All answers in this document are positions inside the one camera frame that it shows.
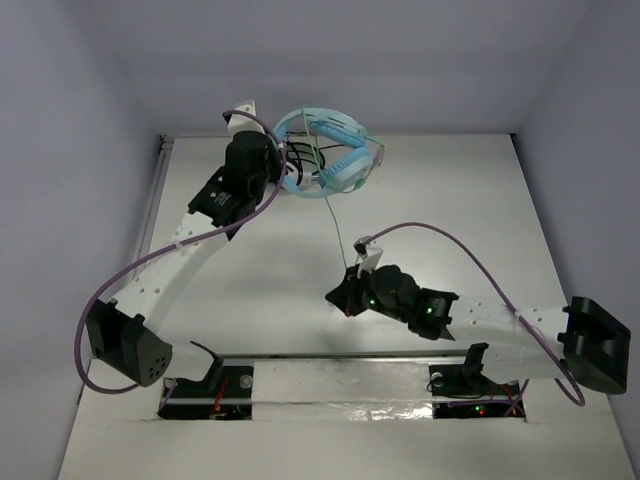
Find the light blue headphones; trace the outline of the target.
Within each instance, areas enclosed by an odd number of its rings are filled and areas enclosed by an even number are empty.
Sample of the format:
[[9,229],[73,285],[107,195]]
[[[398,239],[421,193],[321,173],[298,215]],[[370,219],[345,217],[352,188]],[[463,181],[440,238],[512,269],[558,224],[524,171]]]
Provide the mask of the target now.
[[327,198],[359,189],[384,156],[383,145],[376,152],[368,148],[372,138],[364,126],[349,115],[328,108],[294,110],[278,121],[275,133],[285,146],[285,155],[287,142],[302,141],[320,147],[326,158],[317,187],[302,191],[286,174],[283,189],[301,198]]

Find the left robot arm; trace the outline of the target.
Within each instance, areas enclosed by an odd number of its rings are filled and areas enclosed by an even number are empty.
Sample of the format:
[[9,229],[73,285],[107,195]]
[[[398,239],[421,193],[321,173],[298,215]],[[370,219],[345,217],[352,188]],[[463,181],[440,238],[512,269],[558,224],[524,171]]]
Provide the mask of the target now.
[[169,243],[107,280],[84,307],[74,344],[87,338],[95,359],[147,387],[167,370],[173,347],[158,332],[173,303],[211,256],[275,200],[285,153],[271,131],[233,134],[223,165],[189,202]]

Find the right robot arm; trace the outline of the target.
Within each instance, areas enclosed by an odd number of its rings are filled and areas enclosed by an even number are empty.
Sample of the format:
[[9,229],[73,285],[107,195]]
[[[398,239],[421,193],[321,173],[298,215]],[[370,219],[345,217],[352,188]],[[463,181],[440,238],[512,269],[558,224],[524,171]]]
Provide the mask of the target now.
[[371,310],[424,339],[468,344],[461,378],[475,393],[495,383],[560,378],[563,372],[596,392],[627,390],[631,332],[587,297],[514,314],[505,305],[421,287],[396,265],[370,271],[355,265],[325,298],[347,317]]

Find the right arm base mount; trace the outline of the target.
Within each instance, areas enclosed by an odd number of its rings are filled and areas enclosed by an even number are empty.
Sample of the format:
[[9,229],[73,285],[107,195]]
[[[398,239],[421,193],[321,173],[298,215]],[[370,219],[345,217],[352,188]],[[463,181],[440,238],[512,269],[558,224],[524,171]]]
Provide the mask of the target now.
[[488,349],[486,342],[472,344],[461,363],[429,367],[426,390],[435,419],[526,418],[520,384],[500,384],[484,375]]

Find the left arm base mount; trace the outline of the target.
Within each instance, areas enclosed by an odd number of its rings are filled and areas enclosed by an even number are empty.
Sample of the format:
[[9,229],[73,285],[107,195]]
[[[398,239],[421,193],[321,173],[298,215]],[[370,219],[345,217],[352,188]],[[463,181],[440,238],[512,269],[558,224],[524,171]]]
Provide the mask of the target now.
[[179,421],[251,420],[254,366],[227,366],[213,350],[196,341],[191,344],[211,356],[211,365],[200,380],[165,378],[157,416]]

